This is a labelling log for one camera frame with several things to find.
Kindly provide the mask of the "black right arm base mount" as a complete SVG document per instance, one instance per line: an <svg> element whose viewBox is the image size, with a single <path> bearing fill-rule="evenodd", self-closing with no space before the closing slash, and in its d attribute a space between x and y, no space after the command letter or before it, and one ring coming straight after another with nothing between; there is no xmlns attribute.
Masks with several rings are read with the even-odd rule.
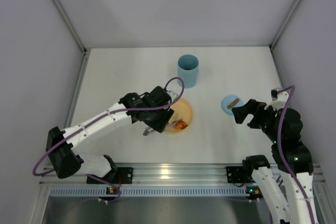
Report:
<svg viewBox="0 0 336 224"><path fill-rule="evenodd" d="M227 181L231 184L243 184L249 182L243 166L227 166Z"/></svg>

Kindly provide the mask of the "red orange fried piece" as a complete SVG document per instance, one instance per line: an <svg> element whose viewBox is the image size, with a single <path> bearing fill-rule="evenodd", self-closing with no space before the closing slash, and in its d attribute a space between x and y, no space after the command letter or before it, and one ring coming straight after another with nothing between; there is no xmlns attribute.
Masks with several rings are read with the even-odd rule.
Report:
<svg viewBox="0 0 336 224"><path fill-rule="evenodd" d="M188 127L188 124L186 122L184 122L183 120L178 120L174 125L173 128L174 129L180 129L183 130L185 128Z"/></svg>

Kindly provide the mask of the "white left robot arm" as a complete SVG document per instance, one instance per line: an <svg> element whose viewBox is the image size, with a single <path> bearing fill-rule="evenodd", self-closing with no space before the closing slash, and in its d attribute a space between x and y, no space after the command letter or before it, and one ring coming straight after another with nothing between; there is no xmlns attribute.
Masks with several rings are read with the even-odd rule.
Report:
<svg viewBox="0 0 336 224"><path fill-rule="evenodd" d="M103 136L120 127L143 122L150 129L162 133L174 111L168 91L160 86L139 95L128 93L112 107L99 115L73 127L48 133L46 151L59 179L75 174L87 176L87 183L95 178L112 183L118 168L109 155L88 154L88 147Z"/></svg>

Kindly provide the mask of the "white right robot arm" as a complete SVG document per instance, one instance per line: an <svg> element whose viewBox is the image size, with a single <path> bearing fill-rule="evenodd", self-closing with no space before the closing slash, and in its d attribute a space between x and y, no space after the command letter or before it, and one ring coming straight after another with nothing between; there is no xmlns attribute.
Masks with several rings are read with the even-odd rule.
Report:
<svg viewBox="0 0 336 224"><path fill-rule="evenodd" d="M280 182L274 178L263 155L248 156L242 165L246 177L261 190L273 223L318 223L312 189L312 157L301 140L301 115L289 107L294 92L294 85L273 89L270 103L250 99L243 106L233 107L232 113L237 124L242 124L251 114L248 127L262 130L272 142L271 152Z"/></svg>

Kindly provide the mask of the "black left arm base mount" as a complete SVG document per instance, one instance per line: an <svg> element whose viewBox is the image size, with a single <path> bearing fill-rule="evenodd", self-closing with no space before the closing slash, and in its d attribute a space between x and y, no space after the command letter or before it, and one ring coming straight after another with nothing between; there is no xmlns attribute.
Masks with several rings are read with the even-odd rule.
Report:
<svg viewBox="0 0 336 224"><path fill-rule="evenodd" d="M104 177L92 178L87 176L87 184L132 184L133 167L119 167L117 170L112 170Z"/></svg>

